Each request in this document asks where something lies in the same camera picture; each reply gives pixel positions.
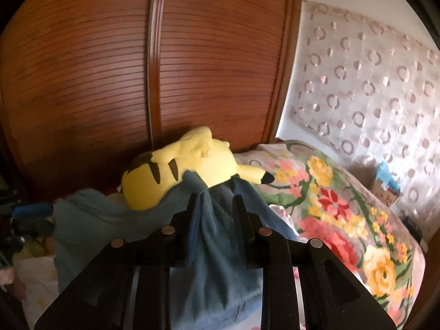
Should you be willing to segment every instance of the floral blanket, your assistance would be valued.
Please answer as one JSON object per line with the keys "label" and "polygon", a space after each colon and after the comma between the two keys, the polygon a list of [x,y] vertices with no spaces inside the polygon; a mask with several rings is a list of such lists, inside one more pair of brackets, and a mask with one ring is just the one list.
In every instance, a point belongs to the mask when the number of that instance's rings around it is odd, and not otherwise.
{"label": "floral blanket", "polygon": [[323,240],[401,329],[419,292],[425,259],[399,218],[305,143],[259,145],[235,157],[274,175],[272,184],[255,186],[263,199],[282,206],[283,218],[301,237]]}

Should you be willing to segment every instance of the small box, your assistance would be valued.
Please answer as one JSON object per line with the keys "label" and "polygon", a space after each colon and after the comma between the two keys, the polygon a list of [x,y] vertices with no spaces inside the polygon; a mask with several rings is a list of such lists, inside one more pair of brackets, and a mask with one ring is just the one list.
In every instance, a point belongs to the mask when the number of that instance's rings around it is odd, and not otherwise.
{"label": "small box", "polygon": [[396,193],[391,189],[391,187],[387,187],[384,189],[383,182],[380,179],[374,180],[373,184],[370,187],[371,193],[376,196],[379,201],[381,201],[387,207],[390,207],[399,197],[400,193]]}

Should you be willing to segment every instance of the wooden panel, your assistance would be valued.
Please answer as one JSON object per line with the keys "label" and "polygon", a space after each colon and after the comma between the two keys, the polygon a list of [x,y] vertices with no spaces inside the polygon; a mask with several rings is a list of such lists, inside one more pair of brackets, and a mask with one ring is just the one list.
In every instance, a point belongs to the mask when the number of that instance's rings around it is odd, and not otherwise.
{"label": "wooden panel", "polygon": [[148,34],[148,112],[150,115],[151,145],[158,149],[161,139],[160,67],[162,18],[165,0],[151,0],[150,32]]}
{"label": "wooden panel", "polygon": [[274,87],[272,103],[266,118],[266,126],[261,142],[275,143],[279,121],[284,108],[285,97],[292,77],[293,61],[296,53],[296,42],[300,28],[302,0],[288,0],[287,13],[282,41],[282,53]]}
{"label": "wooden panel", "polygon": [[263,137],[288,0],[165,0],[162,142],[207,125],[234,150]]}
{"label": "wooden panel", "polygon": [[116,184],[149,147],[149,4],[26,0],[1,35],[2,126],[44,195]]}

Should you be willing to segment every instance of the blue towel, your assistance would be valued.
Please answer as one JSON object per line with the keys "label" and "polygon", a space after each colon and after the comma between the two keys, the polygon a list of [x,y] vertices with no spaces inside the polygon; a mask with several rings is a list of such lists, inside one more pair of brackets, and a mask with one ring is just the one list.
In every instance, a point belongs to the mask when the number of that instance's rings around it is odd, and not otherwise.
{"label": "blue towel", "polygon": [[170,272],[171,322],[175,330],[225,329],[261,307],[262,271],[246,270],[238,253],[232,219],[232,197],[240,194],[248,211],[287,239],[293,231],[275,215],[253,187],[238,177],[210,189],[186,172],[150,210],[127,210],[93,189],[56,205],[55,265],[59,290],[65,287],[114,238],[135,241],[169,224],[186,209],[192,193],[202,202],[199,239],[191,268]]}
{"label": "blue towel", "polygon": [[395,194],[400,194],[400,185],[389,172],[388,164],[385,161],[382,161],[377,167],[376,180],[382,181],[383,189],[391,188]]}

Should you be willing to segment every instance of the yellow rose print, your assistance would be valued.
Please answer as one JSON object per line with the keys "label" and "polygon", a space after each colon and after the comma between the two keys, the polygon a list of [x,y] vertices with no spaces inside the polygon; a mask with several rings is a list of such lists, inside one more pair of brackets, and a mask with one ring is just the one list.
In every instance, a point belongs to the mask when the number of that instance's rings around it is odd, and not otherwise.
{"label": "yellow rose print", "polygon": [[412,285],[408,286],[408,290],[406,291],[406,293],[408,294],[408,297],[414,295],[414,288],[412,287]]}
{"label": "yellow rose print", "polygon": [[395,288],[395,270],[388,249],[368,245],[363,268],[373,295],[391,294]]}
{"label": "yellow rose print", "polygon": [[367,239],[368,231],[365,229],[365,218],[361,216],[350,216],[348,223],[344,225],[344,231],[351,238]]}
{"label": "yellow rose print", "polygon": [[320,201],[319,201],[319,199],[318,199],[318,196],[316,195],[316,194],[310,194],[310,196],[309,196],[309,202],[313,205],[313,206],[316,206],[316,207],[318,207],[318,208],[321,208],[321,204],[320,204]]}
{"label": "yellow rose print", "polygon": [[288,175],[288,177],[295,177],[296,175],[298,175],[294,169],[286,170],[285,173],[286,175]]}
{"label": "yellow rose print", "polygon": [[384,222],[388,221],[388,215],[385,212],[381,211],[380,216]]}
{"label": "yellow rose print", "polygon": [[312,156],[307,162],[309,173],[315,178],[316,183],[322,187],[329,187],[333,179],[333,169],[322,159]]}
{"label": "yellow rose print", "polygon": [[48,308],[48,305],[46,303],[46,301],[43,298],[38,298],[37,299],[37,305],[38,307],[43,311],[44,309]]}
{"label": "yellow rose print", "polygon": [[381,230],[381,226],[377,222],[373,222],[373,230],[376,233],[379,233],[379,231]]}
{"label": "yellow rose print", "polygon": [[387,239],[389,244],[393,244],[394,243],[394,236],[393,235],[387,234],[386,235],[386,239]]}
{"label": "yellow rose print", "polygon": [[321,217],[323,213],[321,212],[319,207],[316,206],[310,206],[309,207],[309,215],[315,216],[315,217]]}
{"label": "yellow rose print", "polygon": [[321,189],[313,182],[309,186],[310,192],[313,192],[314,194],[319,194],[321,192]]}
{"label": "yellow rose print", "polygon": [[275,171],[275,180],[277,180],[280,183],[287,183],[289,181],[289,177],[290,177],[290,172],[288,171],[283,171],[281,169],[276,169]]}
{"label": "yellow rose print", "polygon": [[321,216],[321,221],[336,226],[337,228],[342,228],[344,224],[342,221],[335,219],[333,216],[330,216],[327,212],[324,212]]}

